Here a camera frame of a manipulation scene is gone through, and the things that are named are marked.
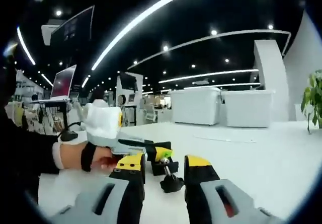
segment black ceiling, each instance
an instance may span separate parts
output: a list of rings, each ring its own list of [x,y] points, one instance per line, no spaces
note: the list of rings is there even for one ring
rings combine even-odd
[[[52,82],[55,74],[64,69],[67,59],[55,57],[49,46],[45,46],[41,25],[53,19],[53,12],[60,8],[67,20],[83,9],[95,5],[92,40],[80,51],[73,54],[72,64],[77,64],[74,85],[81,85],[87,75],[92,77],[84,91],[89,92],[104,81],[104,88],[114,89],[117,71],[126,71],[135,60],[158,53],[164,44],[169,47],[209,36],[212,29],[218,33],[267,29],[291,32],[291,45],[300,25],[303,9],[299,0],[175,0],[162,7],[137,25],[107,54],[95,71],[91,67],[110,41],[139,13],[159,0],[44,0],[30,2],[20,21],[27,48],[36,61],[31,65],[22,48],[15,57],[17,67],[38,82],[49,85],[37,73],[43,72]],[[276,39],[281,51],[287,36],[282,34],[259,33],[226,36],[185,46],[132,68],[131,72],[148,77],[144,80],[144,91],[154,91],[192,86],[195,79],[158,84],[160,80],[194,74],[235,69],[250,69],[254,66],[254,40]],[[248,83],[250,73],[208,77],[213,84]]]

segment white pillar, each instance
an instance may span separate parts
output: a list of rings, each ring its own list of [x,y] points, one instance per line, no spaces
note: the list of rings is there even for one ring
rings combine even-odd
[[[295,121],[295,105],[302,102],[308,76],[322,69],[322,40],[305,11],[294,42],[284,57],[284,64],[289,85],[290,120]]]
[[[260,82],[266,90],[273,90],[273,121],[289,120],[287,76],[281,52],[275,40],[255,40],[255,62]]]

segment black wristband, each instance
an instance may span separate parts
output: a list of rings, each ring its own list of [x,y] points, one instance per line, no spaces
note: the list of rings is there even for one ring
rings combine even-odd
[[[93,161],[93,156],[96,146],[88,142],[82,151],[82,156],[80,158],[80,164],[82,165],[82,170],[89,172],[91,171],[91,164]]]

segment black sleeve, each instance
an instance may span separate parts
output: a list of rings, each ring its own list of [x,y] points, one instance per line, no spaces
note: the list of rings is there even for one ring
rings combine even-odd
[[[4,141],[2,153],[6,155],[9,165],[14,165],[19,171],[32,168],[37,173],[59,172],[52,156],[52,146],[57,142],[57,136],[25,131],[8,119],[3,111],[0,115],[1,137]]]

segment monitor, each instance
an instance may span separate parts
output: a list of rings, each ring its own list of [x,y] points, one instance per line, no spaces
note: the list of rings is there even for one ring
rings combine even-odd
[[[134,102],[135,94],[129,95],[129,102]]]
[[[120,72],[120,80],[121,80],[122,89],[132,90],[134,92],[137,92],[136,77]]]
[[[68,97],[71,82],[74,77],[76,65],[66,68],[56,74],[54,86],[51,91],[51,98]]]
[[[92,37],[92,20],[94,6],[73,16],[57,29],[50,37],[50,47],[54,55],[71,56],[73,51],[80,49]]]

